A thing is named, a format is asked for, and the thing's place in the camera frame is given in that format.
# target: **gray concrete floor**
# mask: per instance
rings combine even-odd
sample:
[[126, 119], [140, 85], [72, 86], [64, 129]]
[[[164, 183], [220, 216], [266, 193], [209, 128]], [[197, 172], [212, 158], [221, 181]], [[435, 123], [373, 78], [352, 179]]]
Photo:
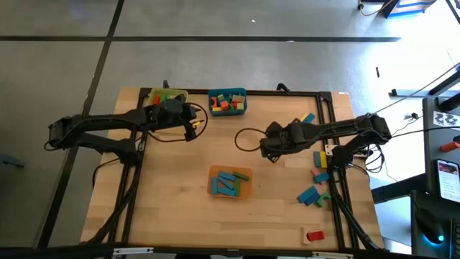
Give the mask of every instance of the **gray concrete floor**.
[[[0, 1], [0, 36], [105, 36], [115, 1]], [[367, 5], [366, 10], [378, 9]], [[126, 1], [116, 35], [402, 37], [399, 42], [113, 42], [92, 114], [113, 111], [123, 86], [274, 89], [279, 82], [299, 91], [346, 91], [355, 115], [389, 104], [391, 88], [419, 88], [460, 61], [459, 25], [444, 1], [425, 14], [404, 19], [363, 17], [355, 1]], [[36, 241], [64, 152], [42, 149], [47, 126], [77, 114], [86, 98], [102, 42], [0, 41], [0, 153], [27, 162], [21, 170], [0, 165], [0, 246]], [[403, 117], [421, 114], [420, 100], [384, 111], [392, 132]], [[413, 124], [408, 131], [421, 128]], [[413, 159], [421, 135], [384, 146], [388, 172], [397, 180], [423, 172], [405, 168], [400, 147]], [[51, 245], [79, 241], [89, 199], [91, 173], [100, 155], [80, 149]], [[392, 182], [373, 175], [372, 186]], [[407, 225], [408, 211], [377, 207], [382, 234], [406, 243], [407, 233], [388, 232], [392, 217]]]

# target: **white cable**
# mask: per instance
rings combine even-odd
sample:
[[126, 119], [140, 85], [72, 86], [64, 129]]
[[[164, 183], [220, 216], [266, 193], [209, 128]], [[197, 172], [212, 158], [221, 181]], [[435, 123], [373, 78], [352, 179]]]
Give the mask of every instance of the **white cable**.
[[432, 83], [436, 82], [438, 79], [440, 79], [441, 77], [445, 76], [449, 71], [451, 71], [452, 69], [456, 68], [458, 65], [460, 65], [460, 62], [457, 63], [456, 65], [454, 65], [453, 67], [449, 68], [446, 72], [444, 72], [442, 75], [438, 76], [438, 78], [436, 78], [435, 80], [431, 81], [429, 84], [427, 84], [427, 85], [424, 86], [423, 88], [420, 88], [420, 89], [418, 89], [417, 91], [415, 91], [415, 92], [409, 94], [408, 96], [403, 97], [403, 98], [401, 98], [400, 100], [397, 100], [397, 101], [395, 101], [394, 103], [391, 103], [391, 104], [389, 104], [389, 105], [387, 105], [387, 106], [381, 108], [380, 110], [374, 112], [374, 114], [377, 114], [378, 112], [381, 112], [381, 111], [383, 111], [384, 109], [386, 109], [386, 108], [388, 108], [388, 107], [391, 107], [391, 106], [397, 104], [398, 102], [400, 102], [400, 101], [402, 101], [402, 100], [405, 100], [405, 99], [407, 99], [407, 98], [409, 98], [409, 97], [411, 97], [411, 96], [417, 94], [418, 92], [422, 91], [423, 89], [429, 87]]

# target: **blue rectangular block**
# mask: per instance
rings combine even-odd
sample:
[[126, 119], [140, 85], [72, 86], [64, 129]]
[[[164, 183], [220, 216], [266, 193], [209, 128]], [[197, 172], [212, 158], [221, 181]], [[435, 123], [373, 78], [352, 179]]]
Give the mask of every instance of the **blue rectangular block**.
[[217, 177], [211, 179], [211, 190], [213, 195], [217, 195]]
[[302, 203], [312, 196], [314, 193], [318, 193], [315, 186], [311, 186], [307, 191], [304, 191], [301, 195], [297, 197], [297, 200]]
[[224, 178], [220, 177], [218, 178], [218, 180], [223, 183], [225, 186], [227, 186], [227, 188], [233, 190], [233, 186], [227, 181], [225, 180]]
[[315, 115], [310, 113], [304, 120], [302, 123], [311, 123], [313, 121], [313, 119], [315, 119]]
[[230, 190], [229, 188], [224, 188], [224, 187], [218, 187], [217, 191], [221, 194], [225, 194], [228, 196], [235, 196], [235, 191]]
[[319, 153], [319, 151], [313, 152], [313, 159], [315, 160], [315, 166], [317, 168], [320, 168], [321, 167], [321, 154]]
[[322, 181], [327, 181], [329, 180], [329, 174], [327, 173], [322, 173], [322, 174], [318, 174], [317, 176], [315, 176], [315, 183], [320, 183]]
[[314, 203], [315, 201], [318, 201], [321, 198], [321, 195], [319, 195], [318, 192], [315, 192], [312, 196], [308, 197], [308, 199], [305, 200], [305, 204], [307, 206], [310, 206], [310, 204]]
[[230, 181], [235, 181], [236, 176], [230, 174], [230, 173], [225, 173], [223, 171], [218, 172], [219, 177], [225, 178]]

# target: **wooden table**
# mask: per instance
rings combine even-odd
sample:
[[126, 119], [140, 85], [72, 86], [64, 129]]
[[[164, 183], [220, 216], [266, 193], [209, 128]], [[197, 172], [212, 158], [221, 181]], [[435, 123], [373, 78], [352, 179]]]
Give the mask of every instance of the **wooden table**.
[[[114, 113], [134, 109], [139, 88], [122, 88]], [[336, 120], [354, 117], [346, 93], [332, 93]], [[311, 97], [248, 96], [248, 110], [239, 117], [212, 117], [206, 131], [192, 142], [161, 143], [148, 139], [129, 243], [144, 246], [220, 247], [240, 249], [337, 250], [331, 202], [323, 208], [299, 204], [296, 197], [313, 185], [310, 169], [313, 151], [322, 150], [317, 142], [309, 150], [284, 155], [273, 164], [260, 151], [246, 153], [234, 144], [236, 132], [244, 127], [265, 130], [276, 121], [282, 126], [306, 112], [316, 114]], [[191, 94], [189, 101], [207, 107], [207, 95]], [[313, 120], [318, 124], [318, 117]], [[183, 137], [183, 129], [167, 129], [155, 134], [162, 139]], [[113, 139], [128, 138], [125, 129], [111, 130]], [[239, 144], [256, 147], [263, 137], [258, 132], [240, 134]], [[114, 159], [104, 154], [102, 163]], [[252, 197], [235, 200], [206, 193], [211, 165], [234, 165], [254, 171]], [[101, 168], [83, 229], [81, 240], [93, 237], [114, 209], [122, 165]], [[368, 178], [356, 169], [347, 170], [349, 192], [355, 217], [366, 233], [383, 247]], [[320, 193], [327, 184], [315, 185]], [[347, 247], [348, 227], [341, 217]], [[116, 240], [121, 239], [124, 223], [119, 221]], [[301, 228], [323, 230], [326, 239], [304, 245]]]

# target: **blue bin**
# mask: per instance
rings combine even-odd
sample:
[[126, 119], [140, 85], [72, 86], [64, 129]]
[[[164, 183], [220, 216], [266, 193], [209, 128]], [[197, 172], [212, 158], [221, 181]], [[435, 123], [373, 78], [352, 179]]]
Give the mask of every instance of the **blue bin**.
[[[234, 94], [234, 95], [241, 95], [244, 96], [244, 109], [242, 110], [237, 110], [237, 109], [229, 109], [226, 111], [222, 112], [213, 112], [213, 108], [211, 107], [212, 101], [211, 97], [217, 97], [218, 95], [223, 94], [225, 97], [227, 97], [229, 94]], [[209, 103], [209, 112], [213, 116], [232, 116], [232, 115], [243, 115], [247, 109], [247, 96], [246, 96], [246, 90], [244, 88], [228, 88], [228, 89], [214, 89], [214, 90], [209, 90], [208, 92], [208, 103]]]

